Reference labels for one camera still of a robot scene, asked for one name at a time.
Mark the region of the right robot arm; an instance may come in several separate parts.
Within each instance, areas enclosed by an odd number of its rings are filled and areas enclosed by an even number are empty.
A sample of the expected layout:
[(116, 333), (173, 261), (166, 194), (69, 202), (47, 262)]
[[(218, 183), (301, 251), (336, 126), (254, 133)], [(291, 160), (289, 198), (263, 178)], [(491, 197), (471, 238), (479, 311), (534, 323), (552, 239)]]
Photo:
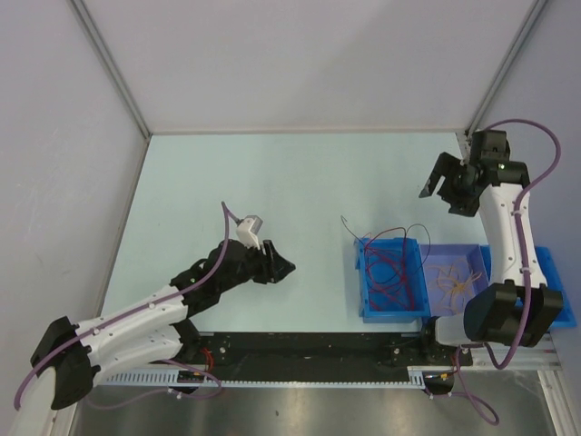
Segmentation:
[(488, 287), (459, 314), (436, 316), (419, 355), (440, 364), (452, 347), (492, 344), (508, 347), (503, 369), (520, 347), (537, 346), (564, 308), (560, 291), (550, 288), (539, 265), (529, 220), (529, 198), (538, 181), (527, 165), (511, 158), (507, 133), (492, 125), (472, 134), (468, 156), (438, 156), (420, 197), (437, 194), (452, 214), (482, 221), (491, 269)]

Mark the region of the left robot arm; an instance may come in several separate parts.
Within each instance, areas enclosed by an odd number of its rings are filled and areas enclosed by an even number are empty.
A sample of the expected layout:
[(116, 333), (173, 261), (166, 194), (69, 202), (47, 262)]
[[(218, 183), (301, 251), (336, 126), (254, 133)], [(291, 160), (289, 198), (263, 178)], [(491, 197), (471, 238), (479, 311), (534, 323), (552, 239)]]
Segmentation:
[(30, 359), (35, 375), (54, 370), (51, 409), (79, 402), (115, 372), (149, 362), (194, 361), (201, 342), (193, 315), (239, 285), (274, 284), (295, 269), (270, 240), (255, 248), (229, 239), (131, 308), (78, 323), (66, 316), (54, 320)]

